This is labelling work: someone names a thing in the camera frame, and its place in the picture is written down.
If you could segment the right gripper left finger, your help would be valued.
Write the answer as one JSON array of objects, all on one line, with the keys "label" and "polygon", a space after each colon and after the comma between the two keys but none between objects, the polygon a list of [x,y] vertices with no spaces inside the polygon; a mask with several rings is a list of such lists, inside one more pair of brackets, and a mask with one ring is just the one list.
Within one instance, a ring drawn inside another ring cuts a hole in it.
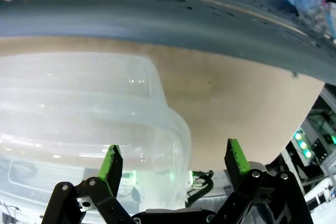
[{"label": "right gripper left finger", "polygon": [[76,186],[59,182],[54,187],[42,223],[82,223],[91,210],[97,210],[105,223],[131,223],[131,216],[116,199],[122,167],[119,145],[111,145],[97,176]]}]

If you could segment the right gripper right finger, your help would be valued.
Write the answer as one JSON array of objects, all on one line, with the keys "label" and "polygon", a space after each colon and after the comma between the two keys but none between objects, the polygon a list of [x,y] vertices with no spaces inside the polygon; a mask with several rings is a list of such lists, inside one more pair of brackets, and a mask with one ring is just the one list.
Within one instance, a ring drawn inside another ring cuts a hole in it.
[{"label": "right gripper right finger", "polygon": [[253,168],[237,139],[228,139],[224,157],[234,191],[210,223],[242,223],[256,207],[264,223],[312,223],[310,211],[295,175],[275,176]]}]

